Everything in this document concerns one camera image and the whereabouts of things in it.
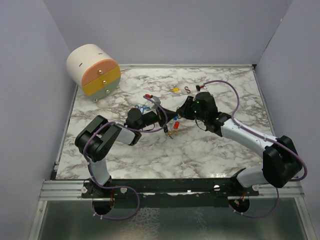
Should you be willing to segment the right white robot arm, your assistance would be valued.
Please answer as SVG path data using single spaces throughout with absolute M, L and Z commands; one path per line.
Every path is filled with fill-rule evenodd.
M 187 120 L 203 122 L 207 131 L 233 140 L 261 157 L 261 166 L 245 168 L 233 175 L 229 189 L 236 196 L 253 185 L 270 184 L 282 188 L 303 168 L 289 137 L 265 135 L 236 122 L 231 115 L 218 111 L 214 97 L 208 92 L 188 96 L 177 114 Z

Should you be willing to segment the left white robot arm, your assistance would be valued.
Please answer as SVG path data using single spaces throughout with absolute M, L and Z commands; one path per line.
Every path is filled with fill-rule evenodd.
M 175 111 L 168 109 L 142 113 L 138 108 L 132 108 L 127 114 L 124 126 L 108 121 L 105 117 L 96 116 L 75 139 L 75 146 L 85 157 L 90 178 L 94 183 L 93 191 L 97 196 L 106 197 L 111 190 L 108 181 L 111 175 L 107 168 L 106 156 L 115 142 L 134 146 L 141 138 L 145 127 L 159 124 L 165 132 L 165 123 L 177 117 Z

